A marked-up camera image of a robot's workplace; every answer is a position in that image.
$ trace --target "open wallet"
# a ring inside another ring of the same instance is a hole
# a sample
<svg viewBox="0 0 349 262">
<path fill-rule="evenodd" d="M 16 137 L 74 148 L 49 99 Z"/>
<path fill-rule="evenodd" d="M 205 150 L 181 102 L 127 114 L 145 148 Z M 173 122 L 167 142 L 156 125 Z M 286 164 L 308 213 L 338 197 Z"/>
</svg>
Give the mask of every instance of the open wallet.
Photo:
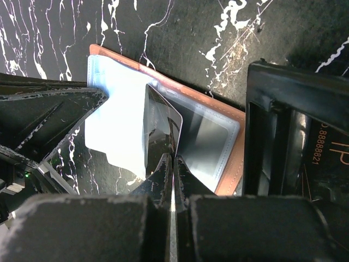
<svg viewBox="0 0 349 262">
<path fill-rule="evenodd" d="M 134 162 L 122 166 L 143 179 L 155 170 L 163 153 L 180 155 L 189 170 L 215 194 L 232 195 L 235 192 L 243 174 L 244 112 L 95 44 L 90 46 L 89 76 L 93 73 L 95 78 L 96 75 L 101 78 L 94 81 L 89 77 L 89 85 L 98 87 L 101 82 L 108 81 L 102 79 L 102 70 L 96 71 L 100 65 L 105 70 L 114 70 L 117 77 L 116 83 L 113 82 L 112 85 L 117 85 L 119 78 L 121 82 L 122 78 L 128 77 L 127 86 L 117 88 L 122 90 L 122 94 L 111 96 L 109 92 L 114 91 L 104 90 L 109 94 L 109 100 L 103 107 L 111 115 L 110 119 L 114 119 L 112 111 L 116 115 L 115 112 L 124 110 L 125 119 L 120 121 L 124 123 L 132 120 L 138 122 L 138 126 L 132 130 L 111 125 L 103 127 L 113 137 L 119 137 L 118 142 L 113 144 L 106 141 L 108 135 L 98 137 L 98 141 L 95 141 L 96 135 L 91 134 L 90 130 L 94 132 L 96 126 L 101 128 L 102 125 L 98 119 L 90 120 L 100 117 L 101 114 L 97 111 L 86 119 L 85 142 L 88 148 L 107 152 L 108 162 L 115 166 L 120 166 L 120 159 L 123 158 L 123 163 L 127 159 L 144 163 L 144 168 L 142 165 L 137 167 Z M 131 100 L 120 99 L 121 96 L 128 96 Z M 144 110 L 135 109 L 139 105 Z M 118 111 L 111 110 L 114 106 L 119 108 Z M 118 146 L 123 135 L 130 136 L 130 132 L 135 130 L 141 131 L 144 136 L 140 138 L 137 134 L 133 145 L 142 148 L 131 150 L 130 147 Z M 109 149 L 103 148 L 103 145 L 107 145 Z"/>
</svg>

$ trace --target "wallet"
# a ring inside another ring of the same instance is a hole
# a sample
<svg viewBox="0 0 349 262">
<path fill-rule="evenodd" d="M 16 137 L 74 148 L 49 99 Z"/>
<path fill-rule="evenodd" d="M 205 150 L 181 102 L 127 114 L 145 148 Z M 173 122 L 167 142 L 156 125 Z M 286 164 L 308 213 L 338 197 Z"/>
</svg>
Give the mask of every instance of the wallet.
<svg viewBox="0 0 349 262">
<path fill-rule="evenodd" d="M 243 159 L 244 159 L 244 139 L 245 139 L 245 113 L 227 105 L 219 100 L 209 97 L 199 91 L 184 86 L 178 82 L 171 80 L 170 78 L 162 75 L 161 73 L 146 67 L 143 64 L 135 62 L 129 58 L 112 52 L 104 47 L 96 44 L 92 44 L 89 48 L 90 55 L 100 55 L 109 57 L 124 66 L 127 66 L 133 70 L 137 70 L 151 76 L 156 79 L 167 90 L 172 91 L 173 94 L 178 94 L 180 97 L 188 98 L 196 103 L 205 106 L 222 114 L 225 117 L 230 118 L 233 121 L 239 123 L 239 131 L 237 133 L 232 150 L 228 155 L 227 162 L 223 167 L 223 172 L 218 185 L 215 189 L 217 195 L 232 195 L 239 184 L 243 174 Z"/>
</svg>

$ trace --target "serial number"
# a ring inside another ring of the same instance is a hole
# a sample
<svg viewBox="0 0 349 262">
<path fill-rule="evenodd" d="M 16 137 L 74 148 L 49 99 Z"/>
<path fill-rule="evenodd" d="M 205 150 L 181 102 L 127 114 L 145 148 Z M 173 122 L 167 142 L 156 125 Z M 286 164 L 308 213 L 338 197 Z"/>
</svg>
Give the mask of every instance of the serial number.
<svg viewBox="0 0 349 262">
<path fill-rule="evenodd" d="M 328 125 L 321 124 L 321 127 L 327 128 Z M 323 144 L 325 144 L 326 134 L 327 134 L 327 131 L 325 130 L 320 130 L 318 133 L 317 144 L 315 146 L 314 155 L 312 157 L 312 163 L 315 165 L 318 165 L 321 160 L 321 153 L 323 150 Z"/>
</svg>

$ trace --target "card holder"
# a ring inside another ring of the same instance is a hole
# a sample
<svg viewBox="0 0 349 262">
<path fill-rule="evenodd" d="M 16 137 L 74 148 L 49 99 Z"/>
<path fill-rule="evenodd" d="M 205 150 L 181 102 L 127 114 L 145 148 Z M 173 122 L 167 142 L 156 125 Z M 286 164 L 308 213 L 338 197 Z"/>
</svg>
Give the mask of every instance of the card holder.
<svg viewBox="0 0 349 262">
<path fill-rule="evenodd" d="M 215 189 L 217 195 L 232 195 L 243 174 L 243 158 L 244 158 L 244 138 L 245 138 L 245 113 L 229 106 L 212 97 L 206 96 L 192 88 L 177 83 L 155 70 L 146 67 L 140 63 L 132 61 L 122 55 L 112 52 L 99 45 L 90 46 L 90 55 L 102 55 L 112 58 L 119 63 L 138 70 L 146 75 L 158 80 L 159 83 L 169 90 L 172 90 L 188 99 L 191 99 L 223 116 L 226 116 L 240 125 L 240 129 L 236 135 L 235 143 L 226 161 L 226 165 L 222 172 L 222 176 Z"/>
</svg>

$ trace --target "marble surface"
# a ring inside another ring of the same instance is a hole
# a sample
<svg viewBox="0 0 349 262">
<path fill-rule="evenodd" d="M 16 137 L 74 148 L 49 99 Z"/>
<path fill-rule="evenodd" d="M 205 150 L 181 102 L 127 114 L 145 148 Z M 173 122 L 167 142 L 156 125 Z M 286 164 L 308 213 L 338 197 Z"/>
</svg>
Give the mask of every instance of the marble surface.
<svg viewBox="0 0 349 262">
<path fill-rule="evenodd" d="M 86 81 L 97 43 L 243 108 L 260 58 L 349 77 L 348 13 L 347 0 L 1 0 L 0 72 Z M 85 147 L 83 128 L 52 165 L 81 194 L 135 188 Z"/>
</svg>

